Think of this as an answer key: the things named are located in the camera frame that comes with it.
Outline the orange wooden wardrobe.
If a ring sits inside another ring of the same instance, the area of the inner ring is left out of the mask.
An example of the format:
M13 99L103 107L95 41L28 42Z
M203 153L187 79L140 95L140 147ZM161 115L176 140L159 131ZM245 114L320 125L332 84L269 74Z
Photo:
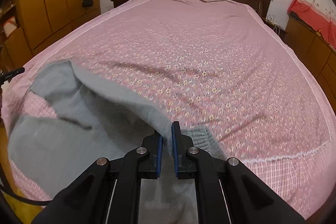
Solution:
M1 72L21 68L70 32L101 14L100 0L3 0Z

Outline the wooden low cabinet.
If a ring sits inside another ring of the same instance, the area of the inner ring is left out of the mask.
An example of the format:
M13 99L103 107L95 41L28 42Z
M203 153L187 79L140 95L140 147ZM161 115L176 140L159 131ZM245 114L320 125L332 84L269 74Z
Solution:
M336 68L335 50L316 32L291 12L284 38L300 61L307 67L335 109Z

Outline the grey fleece pants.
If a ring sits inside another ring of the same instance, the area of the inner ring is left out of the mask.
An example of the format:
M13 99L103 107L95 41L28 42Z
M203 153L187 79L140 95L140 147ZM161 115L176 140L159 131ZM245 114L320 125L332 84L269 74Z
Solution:
M141 223L197 223L194 182L173 171L171 124L212 156L225 155L209 127L219 121L219 103L200 85L171 80L149 98L70 61L50 63L29 86L22 114L13 117L9 157L15 181L35 199L49 199L94 160L117 159L155 131L164 141L163 169L141 187Z

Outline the dark wooden nightstand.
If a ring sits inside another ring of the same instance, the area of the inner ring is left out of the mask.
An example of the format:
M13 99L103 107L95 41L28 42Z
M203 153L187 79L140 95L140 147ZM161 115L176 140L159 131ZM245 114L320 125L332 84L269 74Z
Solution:
M130 1L130 0L110 0L113 3L113 8L117 8L118 6L123 5L124 3Z

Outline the black bag on wardrobe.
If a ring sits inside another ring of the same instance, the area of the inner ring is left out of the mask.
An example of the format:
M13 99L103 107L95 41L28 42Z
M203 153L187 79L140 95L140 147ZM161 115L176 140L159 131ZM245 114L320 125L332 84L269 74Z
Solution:
M94 4L93 0L82 0L81 5L84 8L92 7Z

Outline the pink floral bed sheet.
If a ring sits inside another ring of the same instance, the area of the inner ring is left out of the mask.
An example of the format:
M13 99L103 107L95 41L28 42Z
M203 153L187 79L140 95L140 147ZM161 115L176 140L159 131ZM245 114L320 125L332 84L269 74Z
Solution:
M159 132L162 175L141 186L140 223L197 223L174 176L171 124L236 157L304 218L335 185L335 114L295 53L247 5L131 0L25 64L1 114L15 185L50 200L97 158Z

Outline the red and cream curtain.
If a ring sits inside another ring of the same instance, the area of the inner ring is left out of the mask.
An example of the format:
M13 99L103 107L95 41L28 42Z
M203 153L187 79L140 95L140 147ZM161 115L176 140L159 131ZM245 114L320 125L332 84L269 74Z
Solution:
M319 32L335 48L335 4L333 0L293 0L288 12Z

